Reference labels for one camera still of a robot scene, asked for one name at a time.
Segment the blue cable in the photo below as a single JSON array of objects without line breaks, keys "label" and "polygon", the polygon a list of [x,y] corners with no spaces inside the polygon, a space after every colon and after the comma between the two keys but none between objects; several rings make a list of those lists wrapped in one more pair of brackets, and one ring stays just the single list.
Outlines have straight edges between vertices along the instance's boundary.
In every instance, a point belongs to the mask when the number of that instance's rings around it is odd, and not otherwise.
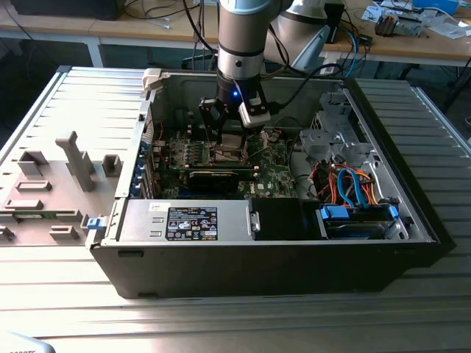
[{"label": "blue cable", "polygon": [[341,179],[343,178],[345,173],[350,173],[352,175],[352,180],[353,180],[353,186],[355,187],[355,194],[356,194],[356,199],[358,200],[358,203],[363,206],[364,208],[368,208],[369,205],[365,201],[365,198],[363,197],[363,194],[361,193],[361,188],[360,188],[360,179],[358,178],[358,175],[354,171],[351,171],[350,169],[343,168],[340,172],[339,175],[337,176],[337,189],[339,189],[339,195],[340,197],[343,198],[343,200],[348,203],[350,207],[354,207],[355,205],[353,204],[352,200],[350,200],[347,195],[345,195],[344,188],[341,185]]},{"label": "blue cable", "polygon": [[349,71],[347,72],[347,74],[345,75],[345,77],[348,77],[351,73],[352,73],[352,70],[353,70],[353,66],[355,66],[355,62],[356,62],[356,55],[358,53],[358,47],[356,45],[356,40],[355,40],[355,37],[353,36],[352,32],[344,29],[345,33],[347,33],[350,38],[352,38],[352,42],[353,42],[353,49],[355,51],[355,54],[353,55],[353,61],[352,61],[352,65],[350,66],[350,69]]}]

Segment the black cable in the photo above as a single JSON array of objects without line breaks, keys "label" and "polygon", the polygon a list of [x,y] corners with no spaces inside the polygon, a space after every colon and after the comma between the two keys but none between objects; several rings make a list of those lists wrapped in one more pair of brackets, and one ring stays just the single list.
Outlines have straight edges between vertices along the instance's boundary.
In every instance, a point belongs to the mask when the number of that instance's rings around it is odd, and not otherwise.
[{"label": "black cable", "polygon": [[163,5],[163,6],[154,6],[154,7],[151,7],[150,9],[148,10],[144,10],[144,16],[148,16],[148,14],[151,12],[151,11],[154,11],[154,10],[159,10],[159,9],[167,9],[169,7],[172,7],[174,5],[177,4],[177,1],[178,0],[174,0],[173,4],[170,4],[170,5]]},{"label": "black cable", "polygon": [[[185,9],[183,9],[183,10],[174,11],[174,12],[172,12],[172,13],[166,13],[165,15],[160,15],[160,16],[138,17],[138,16],[134,16],[133,14],[131,14],[131,13],[129,13],[129,12],[127,11],[127,8],[128,8],[130,5],[136,3],[137,1],[138,1],[138,0],[132,0],[129,4],[127,4],[127,5],[124,7],[124,13],[125,13],[126,15],[128,15],[129,17],[136,18],[136,19],[138,19],[138,20],[156,20],[156,19],[158,19],[158,18],[169,17],[169,16],[176,15],[176,14],[178,14],[178,13],[182,13],[182,12],[185,11]],[[192,9],[196,9],[198,6],[199,6],[199,4],[198,4],[198,5],[194,5],[193,7],[189,7],[189,8],[188,8],[188,11],[189,11],[189,10],[192,10]]]},{"label": "black cable", "polygon": [[186,17],[188,17],[188,20],[190,21],[190,25],[191,25],[191,28],[193,28],[193,31],[195,32],[196,36],[199,38],[199,41],[201,43],[203,43],[203,45],[208,48],[209,50],[211,50],[212,53],[215,53],[216,50],[213,49],[209,44],[208,42],[206,42],[206,40],[201,36],[201,33],[199,33],[196,25],[194,24],[194,21],[193,21],[193,18],[191,18],[191,14],[190,14],[190,9],[188,8],[188,5],[186,4],[186,0],[182,0],[183,2],[183,6],[185,8],[185,13],[186,13]]},{"label": "black cable", "polygon": [[451,89],[448,91],[447,98],[445,99],[445,102],[443,103],[443,107],[442,107],[443,113],[446,113],[448,109],[450,109],[455,99],[458,98],[461,91],[466,87],[466,85],[471,80],[471,74],[470,74],[460,85],[458,85],[459,80],[464,76],[464,72],[466,71],[470,62],[471,62],[471,57],[468,59],[468,61],[466,61],[466,65],[464,66],[463,70],[459,74],[458,78],[453,83]]},{"label": "black cable", "polygon": [[[200,0],[201,3],[201,9],[202,9],[202,14],[201,14],[201,23],[199,25],[199,31],[201,33],[201,36],[203,38],[205,37],[205,0]],[[206,59],[205,59],[206,53],[205,53],[205,47],[203,47],[203,71],[206,70]]]},{"label": "black cable", "polygon": [[218,33],[219,33],[219,18],[221,17],[221,5],[219,5],[219,1],[216,1],[216,10],[218,13]]},{"label": "black cable", "polygon": [[32,40],[32,42],[35,44],[35,46],[37,46],[37,47],[43,52],[43,54],[45,54],[45,55],[49,58],[49,60],[51,60],[51,62],[54,63],[54,65],[59,66],[59,64],[57,64],[56,60],[52,59],[51,55],[49,55],[49,54],[47,53],[47,51],[44,50],[43,47],[40,46],[40,45],[38,44],[38,42],[37,42],[36,40],[34,40],[33,37],[31,37],[31,36],[29,35],[29,33],[22,27],[22,25],[20,25],[20,24],[15,20],[15,18],[12,16],[12,14],[10,13],[10,11],[8,10],[8,8],[7,8],[7,3],[6,3],[6,2],[4,3],[4,7],[5,7],[5,10],[7,11],[7,14],[8,14],[9,17],[13,20],[13,22],[15,22],[15,24],[18,26],[18,28],[21,29],[21,31],[22,31],[30,40]]},{"label": "black cable", "polygon": [[[198,22],[196,23],[196,25],[199,27],[199,30],[201,31],[201,15],[202,15],[202,12],[203,12],[203,3],[200,2],[199,3],[201,6],[199,7],[199,11],[198,11]],[[198,43],[199,43],[199,39],[198,38],[195,38],[195,42],[194,42],[194,46],[193,46],[193,55],[191,57],[191,70],[194,71],[194,57],[196,56],[196,48],[198,46]]]},{"label": "black cable", "polygon": [[450,77],[453,81],[456,79],[455,77],[451,76],[451,73],[446,69],[446,67],[444,67],[444,66],[439,66],[439,67],[440,67],[441,70],[442,70],[443,72],[445,72],[445,74],[446,74],[448,77]]},{"label": "black cable", "polygon": [[336,63],[320,65],[318,68],[315,68],[314,70],[311,71],[311,73],[302,81],[301,85],[296,89],[296,91],[293,93],[293,95],[292,95],[285,103],[280,104],[279,109],[281,110],[281,109],[284,109],[284,108],[286,108],[287,106],[289,106],[290,103],[293,102],[293,100],[296,98],[296,96],[297,96],[297,95],[301,92],[301,90],[304,88],[304,86],[306,85],[306,83],[308,83],[308,81],[313,78],[314,74],[316,74],[317,72],[321,71],[323,68],[339,68],[339,71],[338,71],[338,72],[336,72],[336,73],[331,73],[331,74],[327,74],[327,75],[323,75],[323,76],[335,76],[335,75],[337,75],[340,71],[343,71],[342,66],[339,65],[339,64],[336,64]]}]

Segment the table leg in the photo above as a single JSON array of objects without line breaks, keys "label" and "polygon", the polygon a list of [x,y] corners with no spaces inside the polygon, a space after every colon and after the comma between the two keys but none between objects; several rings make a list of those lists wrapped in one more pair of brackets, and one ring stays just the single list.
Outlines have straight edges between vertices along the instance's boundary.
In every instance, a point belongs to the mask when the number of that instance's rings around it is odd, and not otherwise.
[{"label": "table leg", "polygon": [[102,51],[102,46],[98,38],[90,37],[87,39],[85,44],[88,47],[88,52],[90,53],[91,62],[95,68],[103,68],[105,66],[104,62],[104,55]]},{"label": "table leg", "polygon": [[7,44],[7,48],[12,51],[12,53],[16,56],[23,55],[23,49],[21,49],[20,42],[21,39],[16,38],[5,38],[3,39],[5,44]]}]

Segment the power cable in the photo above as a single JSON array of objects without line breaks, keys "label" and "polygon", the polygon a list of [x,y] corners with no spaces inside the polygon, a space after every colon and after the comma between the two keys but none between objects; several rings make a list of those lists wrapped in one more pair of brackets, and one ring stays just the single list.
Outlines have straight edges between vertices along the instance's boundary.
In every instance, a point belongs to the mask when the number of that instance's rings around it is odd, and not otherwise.
[{"label": "power cable", "polygon": [[190,9],[188,8],[188,5],[186,4],[186,0],[182,0],[182,2],[183,2],[183,6],[185,8],[186,17],[188,17],[188,20],[190,21],[191,28],[193,28],[193,31],[195,32],[196,36],[199,38],[199,41],[206,48],[208,48],[211,51],[211,53],[215,53],[216,50],[213,47],[211,47],[208,44],[208,42],[206,42],[206,40],[201,36],[201,33],[198,31],[196,25],[194,24],[193,18],[191,17],[191,14],[190,14]]},{"label": "power cable", "polygon": [[[169,17],[169,16],[176,15],[176,14],[178,14],[178,13],[182,13],[182,12],[185,11],[185,9],[183,9],[183,10],[174,11],[174,12],[172,12],[172,13],[166,13],[165,15],[151,16],[151,17],[138,17],[138,16],[133,15],[132,13],[129,13],[129,12],[127,11],[128,7],[129,7],[130,5],[136,3],[137,1],[139,1],[139,0],[132,0],[129,4],[126,4],[126,6],[124,6],[124,13],[125,13],[126,15],[128,15],[129,17],[136,18],[136,19],[138,19],[138,20],[156,20],[156,19],[158,19],[158,18]],[[189,7],[189,8],[188,8],[188,11],[189,11],[189,10],[192,10],[192,9],[196,9],[198,6],[199,6],[199,4],[197,4],[197,5],[193,6],[193,7]]]}]

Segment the floor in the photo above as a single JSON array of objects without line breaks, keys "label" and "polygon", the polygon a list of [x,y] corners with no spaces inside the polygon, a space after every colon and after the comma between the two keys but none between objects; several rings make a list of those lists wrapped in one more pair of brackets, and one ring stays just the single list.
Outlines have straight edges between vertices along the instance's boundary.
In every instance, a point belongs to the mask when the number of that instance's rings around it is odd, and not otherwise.
[{"label": "floor", "polygon": [[[2,48],[8,46],[8,42],[5,40],[0,43]],[[30,40],[23,40],[20,44],[23,50],[21,56],[9,52],[0,59],[0,146],[3,146],[52,77],[56,63],[91,65],[88,51],[82,44],[33,43]],[[192,50],[188,49],[105,46],[107,66],[116,68],[146,68],[149,66],[180,68],[181,60],[191,55]],[[201,68],[201,63],[197,63],[196,68]],[[376,77],[396,79],[403,68],[403,64],[381,63]],[[449,90],[447,85],[453,78],[451,71],[450,68],[445,72],[443,68],[437,66],[422,65],[420,68],[412,69],[407,80],[411,84],[423,88],[437,106],[441,106]],[[357,73],[360,72],[361,76],[371,76],[372,74],[368,72],[368,65],[357,71]],[[456,129],[466,139],[471,137],[471,131],[464,125],[464,119],[470,115],[470,99],[471,89],[467,88],[447,114]]]}]

